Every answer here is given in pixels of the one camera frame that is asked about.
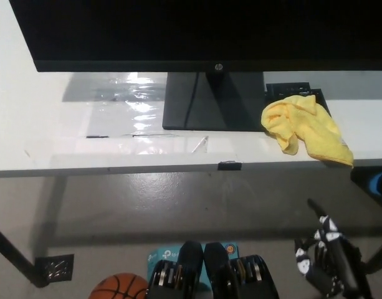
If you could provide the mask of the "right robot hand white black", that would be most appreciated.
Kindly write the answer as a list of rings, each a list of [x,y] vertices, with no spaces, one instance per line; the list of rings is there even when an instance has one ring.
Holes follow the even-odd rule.
[[[295,258],[302,276],[325,298],[372,298],[361,252],[313,199],[308,199],[321,228],[312,237],[295,240]]]

